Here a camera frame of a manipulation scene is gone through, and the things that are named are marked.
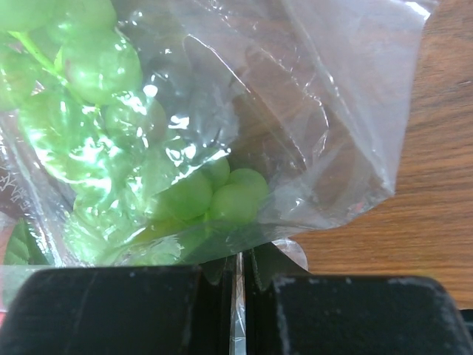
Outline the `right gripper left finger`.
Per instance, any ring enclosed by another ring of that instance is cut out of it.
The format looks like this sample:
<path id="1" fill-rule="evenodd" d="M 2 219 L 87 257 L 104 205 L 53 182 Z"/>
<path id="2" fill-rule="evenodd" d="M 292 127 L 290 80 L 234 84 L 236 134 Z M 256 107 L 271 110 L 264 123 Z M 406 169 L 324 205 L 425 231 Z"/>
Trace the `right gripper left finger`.
<path id="1" fill-rule="evenodd" d="M 3 354 L 227 354 L 234 257 L 198 266 L 34 273 L 1 325 Z"/>

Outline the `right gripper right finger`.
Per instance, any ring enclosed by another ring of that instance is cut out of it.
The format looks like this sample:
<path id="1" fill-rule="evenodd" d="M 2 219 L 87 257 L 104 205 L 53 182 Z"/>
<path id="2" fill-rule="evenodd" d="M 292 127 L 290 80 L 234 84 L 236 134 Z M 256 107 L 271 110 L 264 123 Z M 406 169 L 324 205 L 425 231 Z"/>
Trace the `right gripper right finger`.
<path id="1" fill-rule="evenodd" d="M 242 263 L 249 354 L 472 352 L 472 313 L 432 278 L 311 274 L 271 243 Z"/>

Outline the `clear zip top bag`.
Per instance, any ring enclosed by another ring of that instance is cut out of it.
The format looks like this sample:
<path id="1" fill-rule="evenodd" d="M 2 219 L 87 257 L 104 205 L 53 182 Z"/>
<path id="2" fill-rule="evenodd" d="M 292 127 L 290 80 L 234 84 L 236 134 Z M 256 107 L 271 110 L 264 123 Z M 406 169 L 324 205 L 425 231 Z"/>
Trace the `clear zip top bag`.
<path id="1" fill-rule="evenodd" d="M 238 124 L 231 167 L 258 171 L 269 193 L 256 226 L 180 263 L 198 266 L 304 230 L 343 226 L 395 191 L 415 63 L 437 1 L 173 1 L 191 65 Z M 60 238 L 72 191 L 33 162 L 1 110 L 1 258 L 7 315 L 36 272 L 87 266 Z"/>

